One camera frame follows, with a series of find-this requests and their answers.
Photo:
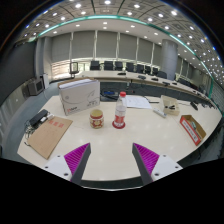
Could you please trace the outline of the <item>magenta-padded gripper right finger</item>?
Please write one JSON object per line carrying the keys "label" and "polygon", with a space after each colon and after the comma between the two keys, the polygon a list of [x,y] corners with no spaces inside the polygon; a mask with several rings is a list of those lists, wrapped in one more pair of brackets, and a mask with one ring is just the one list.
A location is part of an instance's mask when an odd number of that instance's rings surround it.
{"label": "magenta-padded gripper right finger", "polygon": [[154,151],[134,143],[132,154],[136,160],[143,185],[147,185],[182,169],[168,155],[159,155]]}

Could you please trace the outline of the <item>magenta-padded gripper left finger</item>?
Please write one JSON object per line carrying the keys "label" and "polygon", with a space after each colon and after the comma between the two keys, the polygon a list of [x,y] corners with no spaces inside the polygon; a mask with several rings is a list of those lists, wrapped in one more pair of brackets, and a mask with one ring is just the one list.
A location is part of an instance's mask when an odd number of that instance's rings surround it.
{"label": "magenta-padded gripper left finger", "polygon": [[90,154],[91,145],[87,143],[65,155],[56,155],[43,166],[43,170],[80,185]]}

